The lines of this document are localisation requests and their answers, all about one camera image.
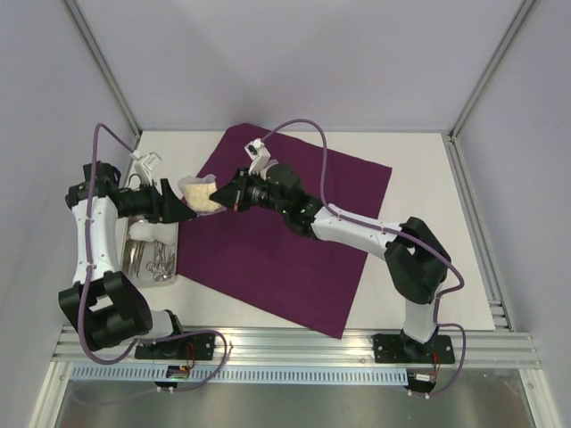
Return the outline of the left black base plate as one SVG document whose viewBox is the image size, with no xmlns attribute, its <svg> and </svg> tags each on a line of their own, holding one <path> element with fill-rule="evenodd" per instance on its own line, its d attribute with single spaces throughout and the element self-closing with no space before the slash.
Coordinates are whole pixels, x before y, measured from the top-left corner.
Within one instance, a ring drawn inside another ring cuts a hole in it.
<svg viewBox="0 0 571 428">
<path fill-rule="evenodd" d="M 135 359 L 211 361 L 215 348 L 213 333 L 199 333 L 182 339 L 138 346 Z"/>
</svg>

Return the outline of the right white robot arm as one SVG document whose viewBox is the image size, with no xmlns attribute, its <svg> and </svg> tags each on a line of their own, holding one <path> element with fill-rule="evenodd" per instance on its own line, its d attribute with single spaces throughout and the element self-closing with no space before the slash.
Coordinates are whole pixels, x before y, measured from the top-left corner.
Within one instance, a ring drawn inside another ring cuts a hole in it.
<svg viewBox="0 0 571 428">
<path fill-rule="evenodd" d="M 421 361 L 434 351 L 436 294 L 451 258 L 425 222 L 409 218 L 387 224 L 327 205 L 307 192 L 285 164 L 272 165 L 259 175 L 241 168 L 209 198 L 238 212 L 252 207 L 275 211 L 296 235 L 340 243 L 383 260 L 394 288 L 405 300 L 403 353 Z"/>
</svg>

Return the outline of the gauze packet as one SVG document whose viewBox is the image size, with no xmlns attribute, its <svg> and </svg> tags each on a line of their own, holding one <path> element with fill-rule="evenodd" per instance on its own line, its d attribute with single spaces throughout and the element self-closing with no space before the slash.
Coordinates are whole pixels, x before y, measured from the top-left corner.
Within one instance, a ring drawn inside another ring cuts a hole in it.
<svg viewBox="0 0 571 428">
<path fill-rule="evenodd" d="M 178 189 L 186 205 L 198 217 L 218 214 L 226 209 L 220 203 L 210 199 L 210 196 L 218 190 L 217 178 L 213 174 L 204 177 L 184 177 L 178 181 Z"/>
</svg>

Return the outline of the aluminium rail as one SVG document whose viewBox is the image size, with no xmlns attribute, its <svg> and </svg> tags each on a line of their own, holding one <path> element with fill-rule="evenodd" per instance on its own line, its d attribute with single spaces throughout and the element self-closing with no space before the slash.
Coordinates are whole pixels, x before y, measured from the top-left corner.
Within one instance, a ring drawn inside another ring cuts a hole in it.
<svg viewBox="0 0 571 428">
<path fill-rule="evenodd" d="M 337 340 L 301 328 L 222 328 L 231 366 L 375 367 L 373 330 L 349 329 Z M 467 332 L 465 368 L 540 369 L 528 333 Z"/>
</svg>

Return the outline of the steel instrument tray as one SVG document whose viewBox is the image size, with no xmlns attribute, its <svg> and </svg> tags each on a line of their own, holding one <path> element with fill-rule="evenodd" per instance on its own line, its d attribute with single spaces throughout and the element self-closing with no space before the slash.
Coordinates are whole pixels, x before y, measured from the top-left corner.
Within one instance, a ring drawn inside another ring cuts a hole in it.
<svg viewBox="0 0 571 428">
<path fill-rule="evenodd" d="M 177 280 L 176 267 L 177 267 L 178 237 L 176 243 L 174 245 L 171 245 L 172 250 L 176 252 L 176 260 L 175 260 L 175 275 L 169 281 L 157 283 L 153 280 L 152 274 L 147 270 L 147 264 L 149 262 L 153 262 L 154 246 L 157 242 L 152 242 L 152 243 L 145 242 L 145 252 L 142 259 L 139 274 L 137 276 L 131 276 L 127 272 L 126 246 L 128 245 L 128 242 L 131 240 L 128 235 L 128 229 L 133 223 L 136 223 L 138 221 L 148 222 L 146 219 L 143 219 L 142 216 L 135 216 L 133 218 L 121 218 L 117 224 L 116 228 L 117 248 L 119 254 L 119 264 L 122 272 L 138 288 L 159 287 L 159 286 L 174 284 Z"/>
</svg>

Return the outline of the aluminium frame post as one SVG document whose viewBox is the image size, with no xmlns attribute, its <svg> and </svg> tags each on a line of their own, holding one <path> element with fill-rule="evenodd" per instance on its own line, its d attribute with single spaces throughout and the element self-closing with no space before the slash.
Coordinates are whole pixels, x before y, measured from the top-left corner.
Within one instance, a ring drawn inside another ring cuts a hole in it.
<svg viewBox="0 0 571 428">
<path fill-rule="evenodd" d="M 482 73 L 476 81 L 474 88 L 470 92 L 469 97 L 464 103 L 458 117 L 450 129 L 448 137 L 453 144 L 459 140 L 460 135 L 468 124 L 471 116 L 475 112 L 478 104 L 484 98 L 488 87 L 492 83 L 495 75 L 508 56 L 509 51 L 523 30 L 523 27 L 526 25 L 530 16 L 533 14 L 534 9 L 539 3 L 540 1 L 537 0 L 524 0 L 519 2 L 513 17 L 509 21 L 506 29 L 503 31 L 502 36 L 494 48 L 490 59 L 486 63 Z"/>
<path fill-rule="evenodd" d="M 95 33 L 88 23 L 87 16 L 84 14 L 79 1 L 62 0 L 61 4 L 67 13 L 72 25 L 77 31 L 84 47 L 87 49 L 87 52 L 89 53 L 100 77 L 112 95 L 112 98 L 116 103 L 122 118 L 128 125 L 128 128 L 135 137 L 136 141 L 139 142 L 142 135 L 142 128 L 140 127 L 126 96 L 120 88 L 119 82 L 116 79 L 103 53 L 102 48 L 95 37 Z"/>
</svg>

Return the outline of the steel forceps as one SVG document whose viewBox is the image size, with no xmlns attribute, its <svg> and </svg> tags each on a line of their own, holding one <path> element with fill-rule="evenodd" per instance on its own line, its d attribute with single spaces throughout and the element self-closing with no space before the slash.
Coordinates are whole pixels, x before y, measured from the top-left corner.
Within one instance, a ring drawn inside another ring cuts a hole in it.
<svg viewBox="0 0 571 428">
<path fill-rule="evenodd" d="M 156 269 L 171 270 L 175 266 L 176 252 L 170 245 L 156 243 L 154 246 L 153 262 Z"/>
<path fill-rule="evenodd" d="M 157 283 L 169 281 L 175 275 L 175 265 L 172 262 L 149 262 L 147 270 Z"/>
<path fill-rule="evenodd" d="M 142 259 L 145 252 L 145 242 L 130 240 L 126 246 L 127 251 L 127 272 L 131 276 L 137 276 L 140 271 Z"/>
</svg>

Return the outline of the purple cloth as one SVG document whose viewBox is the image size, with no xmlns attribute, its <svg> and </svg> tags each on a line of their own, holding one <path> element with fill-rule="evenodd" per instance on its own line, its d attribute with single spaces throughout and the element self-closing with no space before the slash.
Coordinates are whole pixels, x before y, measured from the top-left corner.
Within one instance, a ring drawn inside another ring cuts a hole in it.
<svg viewBox="0 0 571 428">
<path fill-rule="evenodd" d="M 308 193 L 324 191 L 343 210 L 378 217 L 392 168 L 283 134 L 267 146 Z M 178 227 L 179 275 L 335 338 L 347 323 L 366 258 L 348 246 L 300 237 L 280 214 L 260 208 L 223 210 Z"/>
</svg>

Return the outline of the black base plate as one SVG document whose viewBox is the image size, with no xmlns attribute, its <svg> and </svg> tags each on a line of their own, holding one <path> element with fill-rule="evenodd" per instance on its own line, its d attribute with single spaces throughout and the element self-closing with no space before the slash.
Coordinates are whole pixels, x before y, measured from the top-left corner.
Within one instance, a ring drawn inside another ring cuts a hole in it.
<svg viewBox="0 0 571 428">
<path fill-rule="evenodd" d="M 215 348 L 213 333 L 199 333 L 182 339 L 138 346 L 135 359 L 211 361 Z"/>
<path fill-rule="evenodd" d="M 453 365 L 456 362 L 451 338 L 436 334 L 427 343 L 419 343 L 402 333 L 377 333 L 371 336 L 378 364 Z"/>
</svg>

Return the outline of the right aluminium frame post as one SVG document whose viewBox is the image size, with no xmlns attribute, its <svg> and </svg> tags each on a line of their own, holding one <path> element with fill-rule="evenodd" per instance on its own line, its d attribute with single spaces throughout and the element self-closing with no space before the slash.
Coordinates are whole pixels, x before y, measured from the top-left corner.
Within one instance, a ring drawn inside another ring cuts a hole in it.
<svg viewBox="0 0 571 428">
<path fill-rule="evenodd" d="M 540 1 L 537 0 L 524 0 L 519 2 L 513 17 L 509 21 L 506 29 L 503 31 L 502 36 L 494 48 L 490 59 L 486 63 L 482 73 L 476 81 L 474 88 L 470 92 L 469 97 L 464 103 L 458 117 L 450 129 L 448 137 L 453 144 L 459 140 L 460 135 L 468 124 L 471 116 L 475 112 L 478 104 L 484 98 L 488 87 L 492 83 L 495 75 L 508 56 L 509 51 L 523 30 L 523 27 L 526 25 L 530 16 L 533 14 L 534 9 L 539 3 Z"/>
</svg>

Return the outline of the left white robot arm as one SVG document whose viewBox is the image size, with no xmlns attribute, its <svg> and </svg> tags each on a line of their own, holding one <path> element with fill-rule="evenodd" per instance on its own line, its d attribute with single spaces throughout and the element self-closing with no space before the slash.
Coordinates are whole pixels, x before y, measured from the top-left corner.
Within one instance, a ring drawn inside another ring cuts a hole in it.
<svg viewBox="0 0 571 428">
<path fill-rule="evenodd" d="M 168 309 L 153 311 L 143 294 L 122 272 L 116 223 L 142 217 L 152 224 L 177 224 L 196 218 L 172 191 L 169 181 L 120 187 L 111 164 L 84 167 L 85 182 L 70 187 L 65 201 L 78 230 L 78 260 L 69 289 L 58 296 L 63 314 L 76 329 L 85 350 L 115 347 L 128 339 L 155 339 L 166 357 L 181 355 L 187 345 L 178 318 Z"/>
</svg>

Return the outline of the left aluminium frame post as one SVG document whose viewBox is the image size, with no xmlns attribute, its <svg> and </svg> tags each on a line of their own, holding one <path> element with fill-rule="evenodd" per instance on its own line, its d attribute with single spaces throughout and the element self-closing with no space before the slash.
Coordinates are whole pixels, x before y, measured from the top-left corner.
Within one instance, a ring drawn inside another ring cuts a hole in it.
<svg viewBox="0 0 571 428">
<path fill-rule="evenodd" d="M 62 0 L 61 4 L 67 13 L 72 25 L 77 31 L 84 47 L 87 49 L 87 52 L 89 53 L 100 77 L 112 95 L 112 98 L 116 103 L 122 118 L 128 125 L 128 128 L 135 137 L 136 141 L 139 142 L 142 135 L 142 128 L 140 127 L 126 96 L 120 88 L 119 82 L 116 79 L 103 53 L 102 48 L 95 37 L 95 33 L 88 23 L 87 16 L 84 14 L 79 1 Z"/>
</svg>

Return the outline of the white gauze pad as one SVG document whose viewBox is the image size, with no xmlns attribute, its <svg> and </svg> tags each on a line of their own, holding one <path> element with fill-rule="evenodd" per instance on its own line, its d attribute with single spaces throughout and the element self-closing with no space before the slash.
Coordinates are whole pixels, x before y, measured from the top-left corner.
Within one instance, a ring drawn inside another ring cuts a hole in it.
<svg viewBox="0 0 571 428">
<path fill-rule="evenodd" d="M 131 240 L 141 242 L 157 242 L 174 245 L 177 240 L 178 227 L 175 224 L 153 224 L 144 221 L 133 223 L 128 229 Z"/>
</svg>

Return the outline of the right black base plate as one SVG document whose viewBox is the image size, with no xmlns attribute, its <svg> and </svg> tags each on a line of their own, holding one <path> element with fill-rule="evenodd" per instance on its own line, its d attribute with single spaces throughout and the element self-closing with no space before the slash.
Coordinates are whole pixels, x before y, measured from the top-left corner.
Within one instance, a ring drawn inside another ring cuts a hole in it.
<svg viewBox="0 0 571 428">
<path fill-rule="evenodd" d="M 427 343 L 419 343 L 402 333 L 377 333 L 371 336 L 378 364 L 453 365 L 456 362 L 451 338 L 436 334 Z"/>
</svg>

